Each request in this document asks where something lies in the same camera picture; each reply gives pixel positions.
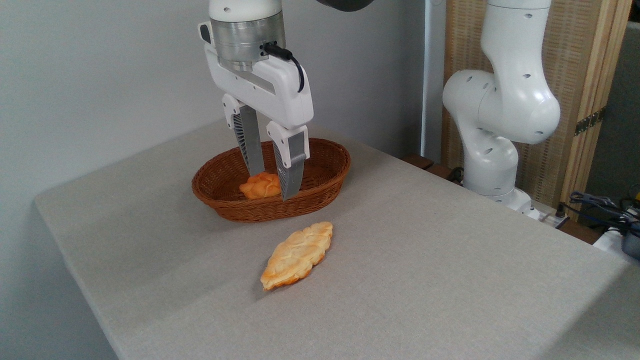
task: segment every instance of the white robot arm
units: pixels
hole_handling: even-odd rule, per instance
[[[481,46],[494,74],[463,70],[447,81],[443,102],[462,137],[464,186],[537,218],[531,198],[515,188],[512,141],[547,139],[560,106],[542,69],[542,41],[551,0],[488,0]]]
[[[373,0],[318,0],[342,11]],[[251,175],[264,171],[256,111],[271,119],[268,134],[287,200],[300,190],[309,158],[306,123],[314,116],[305,69],[285,49],[281,0],[210,0],[211,21],[199,25],[209,70]]]

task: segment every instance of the bread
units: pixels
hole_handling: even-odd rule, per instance
[[[311,268],[324,259],[332,235],[333,225],[325,221],[296,231],[278,244],[260,277],[264,289],[293,284],[307,277]]]
[[[240,185],[240,191],[250,200],[277,196],[280,195],[280,179],[277,175],[261,172]]]

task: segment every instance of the gray fabric surface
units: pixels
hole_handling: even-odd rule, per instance
[[[234,147],[224,122],[39,195],[122,359],[634,359],[640,269],[317,127],[352,168],[326,208],[221,219],[190,180]],[[275,246],[314,222],[332,246],[265,292]]]

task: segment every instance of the metal hinge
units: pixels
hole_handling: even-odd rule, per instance
[[[574,135],[579,135],[580,133],[587,131],[590,127],[595,126],[595,124],[601,122],[602,119],[604,118],[604,113],[606,108],[607,107],[605,106],[602,109],[587,116],[586,118],[578,121],[578,123],[576,123],[575,125]]]

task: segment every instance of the oval basket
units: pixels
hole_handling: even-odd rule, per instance
[[[191,188],[220,217],[235,222],[263,222],[312,213],[338,196],[351,157],[342,145],[319,138],[309,138],[309,151],[300,192],[284,202],[280,196],[255,200],[244,197],[239,187],[249,178],[249,172],[237,147],[202,165]],[[265,171],[277,174],[272,142],[262,142],[262,156]]]

